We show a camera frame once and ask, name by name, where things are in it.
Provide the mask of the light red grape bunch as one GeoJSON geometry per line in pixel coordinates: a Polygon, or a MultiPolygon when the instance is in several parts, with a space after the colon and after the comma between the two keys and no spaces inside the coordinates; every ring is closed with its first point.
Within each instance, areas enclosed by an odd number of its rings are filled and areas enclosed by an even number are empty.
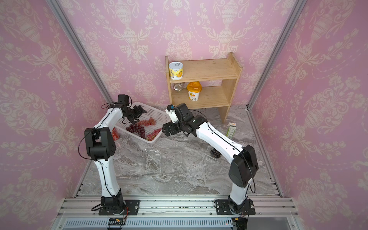
{"type": "Polygon", "coordinates": [[[150,117],[148,120],[141,120],[137,123],[140,126],[155,126],[156,125],[156,120],[152,117],[150,117]]]}

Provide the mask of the black grape bunch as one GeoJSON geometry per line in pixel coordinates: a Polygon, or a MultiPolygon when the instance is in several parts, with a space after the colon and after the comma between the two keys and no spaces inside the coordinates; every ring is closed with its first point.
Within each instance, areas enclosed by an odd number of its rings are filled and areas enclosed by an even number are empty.
{"type": "Polygon", "coordinates": [[[211,150],[211,151],[210,151],[210,154],[211,154],[211,156],[212,156],[212,157],[214,157],[214,158],[216,158],[216,159],[218,159],[218,158],[220,158],[220,157],[221,157],[221,153],[220,153],[220,152],[218,152],[216,149],[211,150]]]}

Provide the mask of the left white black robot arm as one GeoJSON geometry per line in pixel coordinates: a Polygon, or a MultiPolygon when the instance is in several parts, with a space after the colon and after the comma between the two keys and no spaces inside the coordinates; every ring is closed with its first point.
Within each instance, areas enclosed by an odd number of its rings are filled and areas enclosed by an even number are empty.
{"type": "Polygon", "coordinates": [[[92,211],[98,210],[101,216],[128,215],[128,206],[117,183],[114,169],[117,148],[112,131],[119,120],[127,118],[131,124],[135,124],[146,112],[140,105],[130,108],[129,103],[114,103],[95,126],[84,131],[82,140],[85,141],[88,155],[84,159],[95,163],[102,187],[100,204],[93,207],[92,211]]]}

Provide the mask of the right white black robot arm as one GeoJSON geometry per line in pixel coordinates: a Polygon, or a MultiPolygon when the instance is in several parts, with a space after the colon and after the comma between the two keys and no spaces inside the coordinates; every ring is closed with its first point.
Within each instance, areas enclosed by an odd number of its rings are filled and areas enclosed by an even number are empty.
{"type": "Polygon", "coordinates": [[[203,114],[193,115],[193,110],[186,104],[168,105],[166,114],[171,121],[164,124],[162,132],[172,136],[182,132],[185,136],[193,136],[205,141],[217,150],[230,164],[229,178],[232,190],[228,196],[230,211],[237,215],[251,206],[248,191],[255,193],[251,185],[255,184],[254,176],[259,167],[255,150],[252,146],[242,146],[215,129],[203,114]]]}

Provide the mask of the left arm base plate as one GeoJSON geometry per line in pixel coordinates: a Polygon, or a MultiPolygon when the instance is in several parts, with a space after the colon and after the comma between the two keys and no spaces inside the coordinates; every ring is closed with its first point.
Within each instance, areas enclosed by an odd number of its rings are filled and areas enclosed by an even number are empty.
{"type": "Polygon", "coordinates": [[[140,208],[140,200],[125,200],[123,205],[117,206],[102,206],[99,209],[100,216],[108,215],[123,215],[123,216],[136,216],[140,208]]]}

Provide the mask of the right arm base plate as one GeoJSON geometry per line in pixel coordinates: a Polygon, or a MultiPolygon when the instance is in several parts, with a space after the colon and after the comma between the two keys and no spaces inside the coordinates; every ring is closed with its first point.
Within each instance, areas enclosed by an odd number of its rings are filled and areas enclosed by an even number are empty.
{"type": "Polygon", "coordinates": [[[246,199],[240,205],[231,199],[217,199],[214,201],[217,215],[255,215],[255,206],[252,200],[246,199]]]}

